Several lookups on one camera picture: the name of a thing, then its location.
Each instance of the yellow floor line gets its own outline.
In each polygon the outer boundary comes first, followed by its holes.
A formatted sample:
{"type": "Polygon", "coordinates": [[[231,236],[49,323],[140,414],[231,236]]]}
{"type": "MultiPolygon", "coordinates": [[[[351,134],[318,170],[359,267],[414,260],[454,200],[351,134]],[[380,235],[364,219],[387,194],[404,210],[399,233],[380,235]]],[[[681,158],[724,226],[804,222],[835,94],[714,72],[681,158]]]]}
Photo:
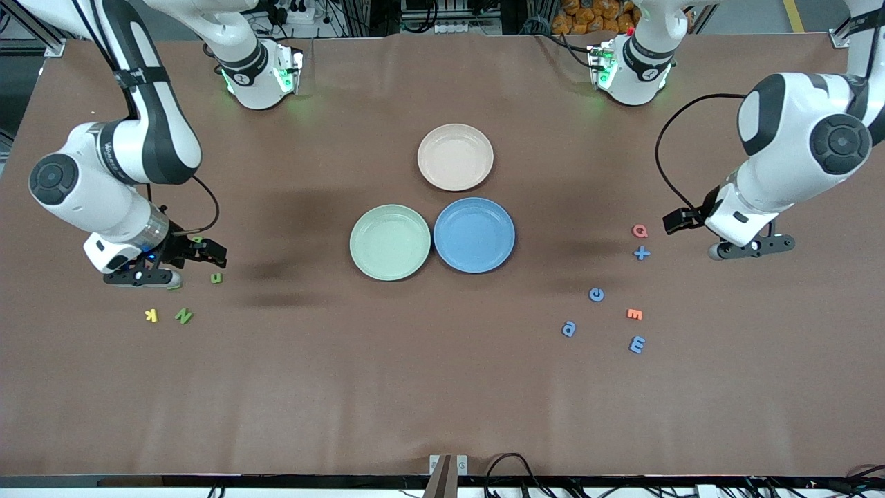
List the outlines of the yellow floor line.
{"type": "Polygon", "coordinates": [[[802,25],[802,18],[799,17],[796,0],[783,0],[783,8],[787,10],[789,25],[793,28],[793,33],[804,33],[805,26],[802,25]]]}

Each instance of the brown table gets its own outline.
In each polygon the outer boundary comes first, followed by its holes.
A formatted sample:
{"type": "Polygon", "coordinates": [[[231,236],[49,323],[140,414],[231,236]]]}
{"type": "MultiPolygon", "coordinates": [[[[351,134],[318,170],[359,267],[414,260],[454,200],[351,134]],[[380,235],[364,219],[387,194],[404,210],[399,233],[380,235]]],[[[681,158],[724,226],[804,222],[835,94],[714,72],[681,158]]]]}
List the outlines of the brown table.
{"type": "MultiPolygon", "coordinates": [[[[710,233],[660,223],[679,205],[652,161],[666,118],[775,71],[843,70],[825,35],[690,37],[639,108],[529,37],[317,41],[303,95],[264,112],[226,94],[198,43],[159,49],[221,201],[225,281],[189,263],[177,292],[104,286],[86,234],[30,198],[32,165],[73,126],[125,113],[98,53],[71,43],[46,63],[0,182],[3,474],[409,473],[432,453],[502,451],[544,474],[885,460],[881,150],[779,219],[797,239],[787,255],[714,262],[710,233]],[[495,146],[471,194],[511,213],[512,258],[487,275],[432,254],[403,282],[362,276],[347,240],[364,211],[402,203],[432,223],[467,195],[434,190],[415,163],[448,122],[495,146]],[[644,262],[635,223],[650,229],[644,262]],[[159,323],[144,320],[152,307],[159,323]]],[[[666,168],[694,199],[745,158],[737,104],[703,103],[666,137],[666,168]]],[[[154,196],[186,226],[212,215],[195,184],[154,196]]]]}

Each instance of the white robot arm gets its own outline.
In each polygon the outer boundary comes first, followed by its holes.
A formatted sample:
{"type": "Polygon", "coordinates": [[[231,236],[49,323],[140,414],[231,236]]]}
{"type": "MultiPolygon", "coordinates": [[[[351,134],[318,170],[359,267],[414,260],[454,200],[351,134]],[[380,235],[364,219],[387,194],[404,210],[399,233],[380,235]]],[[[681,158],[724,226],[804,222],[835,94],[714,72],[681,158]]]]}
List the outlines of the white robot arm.
{"type": "Polygon", "coordinates": [[[795,245],[769,230],[778,214],[844,182],[885,139],[885,23],[881,0],[845,0],[847,74],[772,74],[743,100],[738,133],[750,156],[704,205],[664,218],[667,233],[705,226],[723,241],[713,259],[758,257],[795,245]]]}
{"type": "Polygon", "coordinates": [[[130,116],[75,127],[30,175],[33,197],[73,226],[92,232],[83,248],[109,284],[175,286],[185,260],[222,268],[227,250],[189,240],[136,190],[138,183],[186,182],[202,153],[169,77],[135,9],[120,0],[20,0],[36,16],[93,39],[106,52],[130,100],[130,116]]]}
{"type": "Polygon", "coordinates": [[[720,1],[634,0],[643,14],[634,33],[589,47],[594,49],[588,55],[592,82],[622,104],[650,102],[664,88],[676,48],[689,31],[682,10],[720,1]]]}
{"type": "Polygon", "coordinates": [[[145,0],[193,30],[212,50],[227,90],[250,109],[266,109],[297,92],[302,53],[258,40],[239,12],[258,0],[145,0]]]}

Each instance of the green led light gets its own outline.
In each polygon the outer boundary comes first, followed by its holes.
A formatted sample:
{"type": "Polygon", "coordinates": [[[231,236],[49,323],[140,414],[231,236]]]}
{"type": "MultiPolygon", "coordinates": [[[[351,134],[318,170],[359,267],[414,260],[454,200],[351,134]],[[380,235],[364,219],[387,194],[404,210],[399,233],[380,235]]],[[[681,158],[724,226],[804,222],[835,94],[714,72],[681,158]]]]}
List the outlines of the green led light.
{"type": "Polygon", "coordinates": [[[273,73],[273,75],[276,76],[277,81],[280,82],[280,88],[283,91],[288,92],[288,91],[292,90],[293,82],[292,82],[292,75],[291,74],[289,74],[287,71],[284,71],[282,69],[277,69],[273,73]]]}
{"type": "Polygon", "coordinates": [[[227,84],[227,91],[234,93],[234,87],[230,84],[230,79],[227,78],[227,73],[224,72],[224,69],[221,70],[221,76],[224,77],[224,81],[227,84]]]}

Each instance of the blue plus sign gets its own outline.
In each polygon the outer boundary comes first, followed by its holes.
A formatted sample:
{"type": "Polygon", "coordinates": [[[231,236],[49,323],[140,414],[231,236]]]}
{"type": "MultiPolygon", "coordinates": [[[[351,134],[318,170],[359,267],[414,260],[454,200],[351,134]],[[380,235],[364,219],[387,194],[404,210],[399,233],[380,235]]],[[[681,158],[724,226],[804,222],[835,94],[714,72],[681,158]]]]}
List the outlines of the blue plus sign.
{"type": "Polygon", "coordinates": [[[649,256],[651,256],[651,253],[649,253],[648,251],[645,250],[644,245],[640,245],[639,251],[636,251],[634,254],[636,255],[636,259],[639,261],[642,261],[645,258],[648,258],[649,256]]]}

